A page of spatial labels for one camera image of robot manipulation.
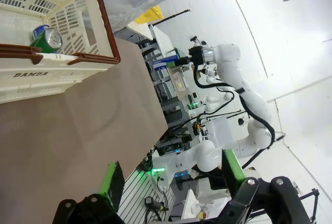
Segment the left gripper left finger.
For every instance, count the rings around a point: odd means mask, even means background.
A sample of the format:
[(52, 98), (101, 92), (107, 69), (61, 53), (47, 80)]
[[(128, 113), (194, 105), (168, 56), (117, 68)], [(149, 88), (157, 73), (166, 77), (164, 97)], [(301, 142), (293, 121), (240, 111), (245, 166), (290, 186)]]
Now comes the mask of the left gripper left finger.
[(53, 223), (124, 223), (117, 214), (124, 186), (125, 179), (119, 162), (109, 164), (100, 191), (80, 202), (62, 200)]

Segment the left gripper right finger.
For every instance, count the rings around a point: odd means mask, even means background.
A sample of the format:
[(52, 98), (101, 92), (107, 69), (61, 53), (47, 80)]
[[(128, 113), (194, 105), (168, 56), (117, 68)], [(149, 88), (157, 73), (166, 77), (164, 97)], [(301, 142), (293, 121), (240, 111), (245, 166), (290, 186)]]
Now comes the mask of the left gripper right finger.
[(221, 173), (231, 195), (213, 223), (246, 223), (252, 211), (263, 210), (272, 223), (310, 223), (291, 181), (279, 176), (266, 182), (246, 177), (234, 152), (223, 150)]

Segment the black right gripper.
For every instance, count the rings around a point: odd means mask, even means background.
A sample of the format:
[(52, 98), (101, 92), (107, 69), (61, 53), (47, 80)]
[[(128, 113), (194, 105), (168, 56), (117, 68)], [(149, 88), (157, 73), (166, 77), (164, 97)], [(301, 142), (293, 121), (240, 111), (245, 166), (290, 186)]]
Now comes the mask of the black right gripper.
[(194, 65), (203, 65), (205, 64), (204, 59), (204, 51), (205, 48), (203, 46), (195, 46), (190, 48), (189, 50), (189, 57), (181, 57), (177, 60), (170, 61), (167, 63), (167, 67), (178, 67), (189, 64), (192, 62)]

